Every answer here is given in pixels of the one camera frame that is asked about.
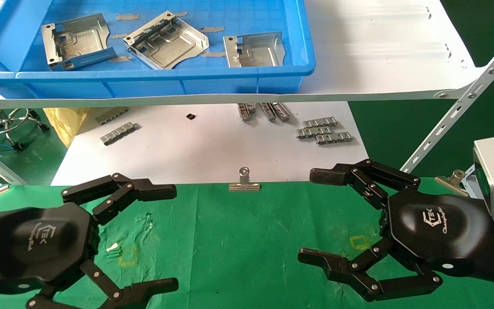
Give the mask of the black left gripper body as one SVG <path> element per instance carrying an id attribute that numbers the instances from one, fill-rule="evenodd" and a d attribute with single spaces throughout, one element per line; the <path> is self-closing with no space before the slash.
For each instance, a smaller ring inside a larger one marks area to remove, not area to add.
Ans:
<path id="1" fill-rule="evenodd" d="M 68 289 L 98 252 L 99 229 L 75 203 L 0 212 L 0 294 Z"/>

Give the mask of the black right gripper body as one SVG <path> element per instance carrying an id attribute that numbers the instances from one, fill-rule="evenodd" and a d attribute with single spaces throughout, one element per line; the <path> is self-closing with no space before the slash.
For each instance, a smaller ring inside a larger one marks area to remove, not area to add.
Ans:
<path id="1" fill-rule="evenodd" d="M 484 201 L 404 190 L 389 198 L 386 214 L 407 258 L 448 276 L 494 282 L 494 221 Z"/>

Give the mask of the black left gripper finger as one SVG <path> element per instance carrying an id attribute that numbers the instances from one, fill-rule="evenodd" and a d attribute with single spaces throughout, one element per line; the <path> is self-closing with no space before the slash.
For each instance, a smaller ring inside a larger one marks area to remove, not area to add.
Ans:
<path id="1" fill-rule="evenodd" d="M 80 265 L 84 275 L 107 296 L 100 309 L 145 309 L 150 299 L 157 294 L 172 293 L 179 288 L 176 278 L 133 283 L 119 289 L 117 285 L 92 260 Z M 76 306 L 53 301 L 57 289 L 47 285 L 26 303 L 27 309 L 76 309 Z"/>
<path id="2" fill-rule="evenodd" d="M 135 201 L 165 201 L 177 197 L 175 185 L 155 185 L 149 179 L 130 179 L 119 173 L 100 177 L 66 188 L 61 192 L 64 202 L 77 205 L 104 198 L 92 210 L 98 225 L 104 226 Z"/>

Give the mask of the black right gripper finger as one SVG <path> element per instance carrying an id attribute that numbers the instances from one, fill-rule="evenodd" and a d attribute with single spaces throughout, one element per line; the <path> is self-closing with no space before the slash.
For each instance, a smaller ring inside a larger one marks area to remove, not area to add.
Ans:
<path id="1" fill-rule="evenodd" d="M 368 270 L 388 255 L 398 253 L 394 241 L 383 238 L 353 260 L 329 252 L 301 248 L 298 261 L 320 267 L 329 281 L 350 286 L 365 301 L 417 297 L 433 293 L 443 280 L 425 263 L 406 260 L 416 275 L 376 280 Z"/>
<path id="2" fill-rule="evenodd" d="M 314 184 L 351 186 L 359 196 L 375 209 L 386 209 L 388 193 L 379 186 L 402 191 L 406 188 L 419 188 L 420 179 L 406 172 L 373 160 L 362 160 L 356 164 L 336 164 L 332 169 L 313 168 L 310 182 Z"/>

